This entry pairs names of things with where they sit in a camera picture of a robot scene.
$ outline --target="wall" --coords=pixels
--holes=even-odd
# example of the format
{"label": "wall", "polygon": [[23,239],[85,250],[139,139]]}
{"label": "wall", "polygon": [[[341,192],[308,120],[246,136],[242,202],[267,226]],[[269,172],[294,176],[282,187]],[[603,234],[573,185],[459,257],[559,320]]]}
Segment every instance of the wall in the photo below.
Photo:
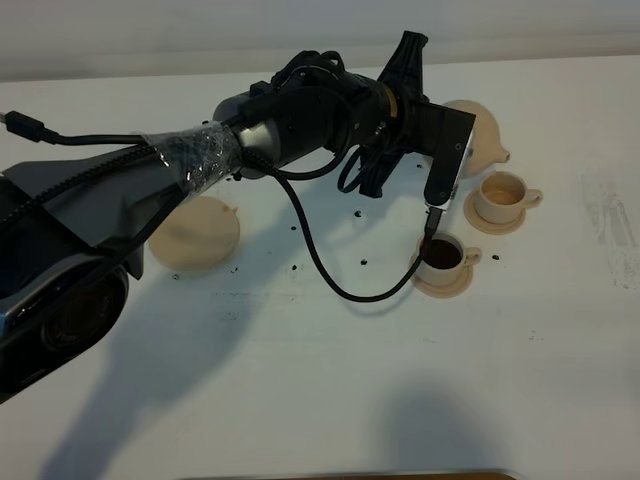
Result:
{"label": "wall", "polygon": [[640,52],[637,0],[4,0],[0,80],[382,65],[404,29],[446,63]]}

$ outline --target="clear tape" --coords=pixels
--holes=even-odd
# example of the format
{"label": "clear tape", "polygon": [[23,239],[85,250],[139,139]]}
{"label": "clear tape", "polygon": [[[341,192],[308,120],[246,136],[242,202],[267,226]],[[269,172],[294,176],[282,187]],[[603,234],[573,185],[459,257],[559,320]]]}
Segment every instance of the clear tape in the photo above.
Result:
{"label": "clear tape", "polygon": [[142,134],[188,198],[241,167],[240,145],[229,127],[209,122],[180,132]]}

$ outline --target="coffee stain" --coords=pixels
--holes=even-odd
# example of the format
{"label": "coffee stain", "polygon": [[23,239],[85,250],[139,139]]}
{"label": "coffee stain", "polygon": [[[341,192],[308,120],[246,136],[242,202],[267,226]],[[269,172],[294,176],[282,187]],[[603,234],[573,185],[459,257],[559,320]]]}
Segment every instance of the coffee stain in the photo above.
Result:
{"label": "coffee stain", "polygon": [[615,179],[608,173],[585,173],[582,194],[586,217],[606,252],[613,285],[626,289],[640,286],[638,242]]}

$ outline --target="white table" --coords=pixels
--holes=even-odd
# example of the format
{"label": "white table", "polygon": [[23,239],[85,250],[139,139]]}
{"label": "white table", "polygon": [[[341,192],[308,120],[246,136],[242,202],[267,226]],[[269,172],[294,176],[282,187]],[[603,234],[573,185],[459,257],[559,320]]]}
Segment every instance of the white table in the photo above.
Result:
{"label": "white table", "polygon": [[[199,124],[268,78],[0,84],[0,110],[68,134],[159,132]],[[407,286],[384,304],[347,304],[290,230],[294,212],[273,180],[216,185],[207,195],[239,208],[237,254],[179,280],[146,255],[108,336],[0,407],[2,478],[640,477],[638,85],[640,57],[425,68],[433,101],[468,98],[495,113],[512,152],[501,167],[545,194],[519,231],[489,236],[464,218],[474,181],[463,183],[444,228],[485,256],[451,300]],[[102,150],[2,133],[0,167]],[[406,270],[424,218],[418,163],[405,158],[379,200],[339,193],[336,175],[296,186],[348,290],[379,293]]]}

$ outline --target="small cup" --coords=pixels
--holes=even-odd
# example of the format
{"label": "small cup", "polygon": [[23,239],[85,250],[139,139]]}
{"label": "small cup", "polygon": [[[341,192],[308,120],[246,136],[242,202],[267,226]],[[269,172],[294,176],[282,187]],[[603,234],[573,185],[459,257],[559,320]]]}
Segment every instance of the small cup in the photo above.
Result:
{"label": "small cup", "polygon": [[482,181],[475,209],[487,222],[505,225],[515,221],[524,209],[537,207],[540,202],[540,190],[528,189],[524,180],[513,173],[494,172]]}
{"label": "small cup", "polygon": [[[416,255],[423,238],[418,241]],[[427,248],[427,258],[418,267],[416,276],[428,285],[446,287],[458,280],[464,267],[475,265],[481,259],[482,250],[479,248],[465,248],[455,235],[437,232]]]}

